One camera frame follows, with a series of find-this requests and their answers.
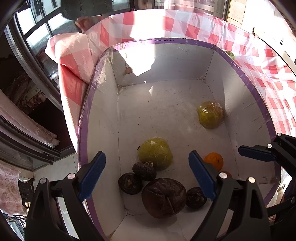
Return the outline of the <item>yellow-green fruit half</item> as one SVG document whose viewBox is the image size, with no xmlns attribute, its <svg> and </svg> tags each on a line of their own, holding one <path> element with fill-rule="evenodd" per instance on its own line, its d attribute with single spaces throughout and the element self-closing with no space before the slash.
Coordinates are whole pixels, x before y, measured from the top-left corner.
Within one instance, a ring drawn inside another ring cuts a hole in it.
<svg viewBox="0 0 296 241">
<path fill-rule="evenodd" d="M 206 101 L 197 108 L 200 124 L 207 129 L 217 128 L 222 124 L 224 113 L 221 105 L 215 101 Z"/>
</svg>

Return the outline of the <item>small dark fruit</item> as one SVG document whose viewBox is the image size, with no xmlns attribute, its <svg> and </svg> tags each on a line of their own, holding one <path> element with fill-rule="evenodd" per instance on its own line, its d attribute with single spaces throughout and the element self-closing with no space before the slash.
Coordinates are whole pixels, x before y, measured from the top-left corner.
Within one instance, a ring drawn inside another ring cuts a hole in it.
<svg viewBox="0 0 296 241">
<path fill-rule="evenodd" d="M 143 182 L 135 173 L 125 173 L 118 179 L 119 188 L 126 194 L 136 195 L 142 191 Z"/>
<path fill-rule="evenodd" d="M 202 208 L 207 202 L 207 197 L 204 195 L 200 187 L 193 187 L 186 193 L 186 205 L 191 210 Z"/>
</svg>

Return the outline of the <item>dark fruit half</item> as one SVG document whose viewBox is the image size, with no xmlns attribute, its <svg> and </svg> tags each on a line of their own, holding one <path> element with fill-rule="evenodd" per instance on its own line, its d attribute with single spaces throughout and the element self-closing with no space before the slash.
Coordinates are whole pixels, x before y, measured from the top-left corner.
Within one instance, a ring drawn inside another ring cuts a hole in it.
<svg viewBox="0 0 296 241">
<path fill-rule="evenodd" d="M 152 181 L 156 178 L 157 172 L 154 168 L 153 162 L 137 162 L 133 165 L 132 170 L 134 174 L 143 181 Z"/>
</svg>

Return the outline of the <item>yellow apple half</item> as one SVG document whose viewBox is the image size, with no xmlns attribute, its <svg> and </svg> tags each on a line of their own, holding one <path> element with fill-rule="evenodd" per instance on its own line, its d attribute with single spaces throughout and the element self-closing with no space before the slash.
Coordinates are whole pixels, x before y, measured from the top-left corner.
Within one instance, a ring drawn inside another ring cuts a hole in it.
<svg viewBox="0 0 296 241">
<path fill-rule="evenodd" d="M 157 171 L 167 169 L 173 162 L 173 154 L 163 138 L 151 138 L 144 141 L 137 151 L 140 162 L 152 162 Z"/>
</svg>

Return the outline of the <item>green fruit half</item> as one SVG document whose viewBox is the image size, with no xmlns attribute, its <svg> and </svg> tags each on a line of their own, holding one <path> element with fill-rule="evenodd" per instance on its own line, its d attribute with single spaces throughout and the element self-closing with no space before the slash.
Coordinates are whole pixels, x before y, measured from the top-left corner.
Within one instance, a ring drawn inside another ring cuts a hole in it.
<svg viewBox="0 0 296 241">
<path fill-rule="evenodd" d="M 231 51 L 226 50 L 225 53 L 232 59 L 235 60 L 235 56 Z"/>
</svg>

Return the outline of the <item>small orange by box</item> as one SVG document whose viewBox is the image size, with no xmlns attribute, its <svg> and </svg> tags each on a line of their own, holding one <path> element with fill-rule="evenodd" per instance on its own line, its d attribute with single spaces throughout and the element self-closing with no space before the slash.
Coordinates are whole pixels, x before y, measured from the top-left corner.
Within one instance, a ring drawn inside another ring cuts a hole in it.
<svg viewBox="0 0 296 241">
<path fill-rule="evenodd" d="M 224 165 L 224 159 L 222 158 L 222 156 L 218 153 L 215 153 L 215 152 L 209 153 L 204 158 L 204 162 L 211 164 L 218 172 L 220 172 L 222 170 L 223 165 Z"/>
</svg>

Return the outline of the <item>large dark brown fruit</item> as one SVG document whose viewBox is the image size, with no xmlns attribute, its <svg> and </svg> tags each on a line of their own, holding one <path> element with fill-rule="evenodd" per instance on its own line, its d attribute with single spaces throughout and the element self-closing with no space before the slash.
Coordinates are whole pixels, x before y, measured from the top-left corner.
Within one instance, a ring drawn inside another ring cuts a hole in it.
<svg viewBox="0 0 296 241">
<path fill-rule="evenodd" d="M 152 217 L 172 217 L 185 207 L 186 189 L 177 180 L 157 178 L 142 190 L 142 202 Z"/>
</svg>

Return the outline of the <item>purple-rimmed white cardboard box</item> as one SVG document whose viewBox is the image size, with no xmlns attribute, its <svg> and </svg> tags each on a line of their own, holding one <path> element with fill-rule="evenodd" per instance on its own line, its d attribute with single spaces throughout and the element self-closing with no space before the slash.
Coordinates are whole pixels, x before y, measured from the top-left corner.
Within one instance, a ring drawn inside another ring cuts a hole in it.
<svg viewBox="0 0 296 241">
<path fill-rule="evenodd" d="M 197 108 L 218 102 L 222 124 L 204 128 Z M 158 38 L 118 44 L 104 50 L 84 99 L 79 123 L 78 150 L 82 164 L 97 152 L 106 166 L 92 197 L 90 215 L 107 240 L 190 240 L 211 201 L 196 212 L 153 218 L 140 194 L 118 187 L 119 177 L 138 161 L 138 147 L 163 138 L 173 154 L 172 164 L 157 174 L 190 189 L 198 182 L 188 156 L 211 152 L 224 159 L 223 169 L 233 178 L 255 178 L 265 203 L 280 182 L 280 168 L 240 156 L 241 145 L 266 145 L 275 129 L 266 104 L 250 78 L 219 47 L 182 38 Z"/>
</svg>

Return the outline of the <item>red white checkered tablecloth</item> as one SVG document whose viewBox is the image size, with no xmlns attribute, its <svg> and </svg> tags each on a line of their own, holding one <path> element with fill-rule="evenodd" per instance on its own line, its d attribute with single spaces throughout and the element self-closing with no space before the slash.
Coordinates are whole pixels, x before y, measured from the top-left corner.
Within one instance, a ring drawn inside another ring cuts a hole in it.
<svg viewBox="0 0 296 241">
<path fill-rule="evenodd" d="M 275 135 L 259 85 L 211 43 L 153 32 L 104 44 L 100 38 L 119 20 L 125 15 L 102 20 L 86 34 L 55 35 L 46 47 L 59 65 L 69 101 L 65 113 L 75 120 L 72 137 L 80 164 L 98 151 L 106 156 L 88 206 L 141 211 L 138 199 L 122 198 L 117 180 L 138 161 L 138 146 L 151 138 L 162 138 L 171 150 L 172 163 L 161 177 L 191 188 L 197 180 L 189 153 L 217 151 L 224 170 L 240 180 L 254 177 L 269 201 L 280 168 L 238 153 L 240 145 L 263 145 Z"/>
</svg>

